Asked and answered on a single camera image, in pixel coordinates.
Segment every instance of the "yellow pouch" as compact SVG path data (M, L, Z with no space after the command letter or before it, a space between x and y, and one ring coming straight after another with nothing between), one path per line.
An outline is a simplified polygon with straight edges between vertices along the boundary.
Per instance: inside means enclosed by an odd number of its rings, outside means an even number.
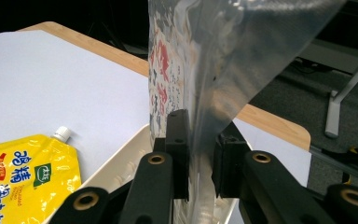
M80 187L76 150L42 134L0 144L0 223L42 223Z

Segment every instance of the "gray floor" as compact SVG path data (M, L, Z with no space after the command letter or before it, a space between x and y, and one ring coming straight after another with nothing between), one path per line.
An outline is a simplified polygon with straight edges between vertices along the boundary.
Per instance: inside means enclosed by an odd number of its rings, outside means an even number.
M299 64L288 66L251 104L305 127L311 145L333 152L358 147L358 85L341 104L339 137L324 135L329 93L341 90L351 78L337 71L310 71ZM312 156L308 187L325 194L329 185L340 183L342 171ZM358 178L352 177L358 186Z

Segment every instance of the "black bracket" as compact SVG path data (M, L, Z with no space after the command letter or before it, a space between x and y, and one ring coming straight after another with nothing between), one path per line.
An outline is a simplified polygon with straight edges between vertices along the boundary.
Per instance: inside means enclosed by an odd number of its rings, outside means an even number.
M111 193L80 189L49 223L172 223L173 199L188 199L187 124L185 110L172 112L167 137L156 139L131 182ZM240 199L245 223L358 224L358 188L311 193L274 155L252 151L234 123L216 136L212 179L216 196Z

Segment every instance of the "green label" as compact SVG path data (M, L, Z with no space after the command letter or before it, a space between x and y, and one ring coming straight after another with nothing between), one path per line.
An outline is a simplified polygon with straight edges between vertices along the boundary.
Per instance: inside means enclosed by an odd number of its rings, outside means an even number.
M48 183L51 177L51 164L44 164L34 168L34 187Z

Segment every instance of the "white spout cap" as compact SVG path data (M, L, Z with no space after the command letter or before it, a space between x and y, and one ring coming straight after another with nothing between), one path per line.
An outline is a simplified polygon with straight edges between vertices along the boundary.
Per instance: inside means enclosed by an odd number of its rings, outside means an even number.
M71 136L71 130L69 130L67 127L61 126L51 137L66 143L66 141L68 141L68 138L70 136Z

